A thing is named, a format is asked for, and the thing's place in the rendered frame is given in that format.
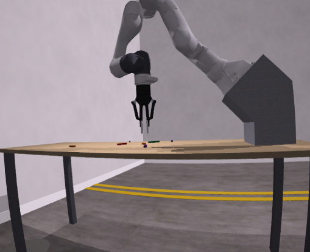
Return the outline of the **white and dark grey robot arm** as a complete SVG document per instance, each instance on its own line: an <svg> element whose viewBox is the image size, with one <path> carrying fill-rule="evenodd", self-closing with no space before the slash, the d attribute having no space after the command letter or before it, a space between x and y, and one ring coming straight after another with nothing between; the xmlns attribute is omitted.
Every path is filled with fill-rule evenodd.
<svg viewBox="0 0 310 252"><path fill-rule="evenodd" d="M159 3L155 3L159 2ZM150 74L150 58L145 51L126 54L127 45L139 34L143 18L153 18L159 11L175 48L194 63L225 95L252 67L245 60L220 59L193 36L188 23L173 0L129 1L124 8L110 72L117 78L134 74L135 85L151 85L158 81Z"/></svg>

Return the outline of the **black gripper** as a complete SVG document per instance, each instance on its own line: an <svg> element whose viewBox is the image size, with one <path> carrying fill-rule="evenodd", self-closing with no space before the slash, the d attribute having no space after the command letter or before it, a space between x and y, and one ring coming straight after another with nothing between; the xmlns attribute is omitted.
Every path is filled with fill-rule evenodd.
<svg viewBox="0 0 310 252"><path fill-rule="evenodd" d="M152 101L152 108L151 108L151 113L149 117L148 104L150 103L150 101ZM138 111L136 108L136 102L139 104L139 116L138 116ZM149 126L150 126L149 121L153 119L153 112L154 112L154 107L156 104L156 100L153 100L151 98L150 85L147 85L147 84L136 85L136 99L134 101L131 101L131 103L133 105L135 117L137 120L139 120L139 124L141 127L141 134L143 134L143 106L145 105L147 133L149 133Z"/></svg>

